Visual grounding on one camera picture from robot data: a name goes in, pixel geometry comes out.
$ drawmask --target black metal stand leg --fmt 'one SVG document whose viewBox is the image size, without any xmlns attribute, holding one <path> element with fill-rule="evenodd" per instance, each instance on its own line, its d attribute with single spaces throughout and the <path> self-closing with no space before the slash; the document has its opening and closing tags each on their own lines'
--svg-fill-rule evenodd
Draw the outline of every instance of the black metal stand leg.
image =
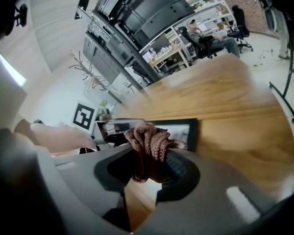
<svg viewBox="0 0 294 235">
<path fill-rule="evenodd" d="M 283 99 L 283 101 L 286 103 L 286 105 L 288 106 L 288 108 L 290 109 L 293 118 L 292 118 L 292 123 L 294 123 L 294 110 L 291 107 L 291 105 L 289 104 L 289 102 L 286 100 L 286 94 L 288 92 L 289 86 L 290 86 L 290 82 L 291 82 L 291 77 L 292 77 L 292 73 L 293 73 L 293 62 L 294 62 L 294 50 L 291 49 L 291 57 L 290 57 L 290 69 L 289 69 L 289 75 L 288 75 L 288 80 L 286 82 L 286 86 L 284 89 L 283 94 L 274 86 L 274 84 L 272 84 L 271 82 L 269 82 L 269 87 L 272 89 L 274 88 L 275 91 L 280 95 L 280 97 Z"/>
</svg>

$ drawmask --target ceiling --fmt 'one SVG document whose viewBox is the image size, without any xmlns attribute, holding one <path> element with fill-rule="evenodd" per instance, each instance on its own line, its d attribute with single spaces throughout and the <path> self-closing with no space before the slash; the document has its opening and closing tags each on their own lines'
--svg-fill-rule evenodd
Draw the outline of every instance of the ceiling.
<svg viewBox="0 0 294 235">
<path fill-rule="evenodd" d="M 98 0 L 90 0 L 91 12 Z M 74 20 L 79 0 L 19 0 L 28 6 L 27 25 L 14 27 L 0 43 L 0 53 L 26 80 L 29 92 L 46 75 L 82 50 L 87 24 Z"/>
</svg>

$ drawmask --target shoe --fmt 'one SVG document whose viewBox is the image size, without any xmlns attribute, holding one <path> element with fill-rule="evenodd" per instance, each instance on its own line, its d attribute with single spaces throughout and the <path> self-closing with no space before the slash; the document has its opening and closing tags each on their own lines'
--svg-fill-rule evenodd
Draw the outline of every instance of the shoe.
<svg viewBox="0 0 294 235">
<path fill-rule="evenodd" d="M 280 56 L 280 55 L 279 55 L 279 58 L 284 59 L 284 60 L 289 60 L 290 59 L 289 56 L 283 57 L 283 56 Z"/>
</svg>

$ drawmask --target fluorescent light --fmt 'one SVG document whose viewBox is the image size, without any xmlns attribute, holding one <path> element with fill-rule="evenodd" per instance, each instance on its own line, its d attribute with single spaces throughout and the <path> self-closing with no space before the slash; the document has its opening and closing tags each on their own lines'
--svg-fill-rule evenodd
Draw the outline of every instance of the fluorescent light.
<svg viewBox="0 0 294 235">
<path fill-rule="evenodd" d="M 13 77 L 14 81 L 17 82 L 19 86 L 23 86 L 26 83 L 26 79 L 19 74 L 0 54 L 0 60 L 5 67 L 5 69 L 9 72 L 9 74 Z"/>
</svg>

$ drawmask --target knitted fabric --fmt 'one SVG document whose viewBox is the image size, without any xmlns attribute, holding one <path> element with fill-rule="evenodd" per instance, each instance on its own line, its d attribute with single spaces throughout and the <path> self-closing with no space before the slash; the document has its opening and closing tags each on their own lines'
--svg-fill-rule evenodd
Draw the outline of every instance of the knitted fabric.
<svg viewBox="0 0 294 235">
<path fill-rule="evenodd" d="M 139 123 L 125 133 L 136 154 L 133 180 L 144 183 L 148 178 L 161 183 L 163 167 L 169 148 L 187 149 L 185 142 L 169 140 L 168 130 L 156 128 L 152 123 Z"/>
</svg>

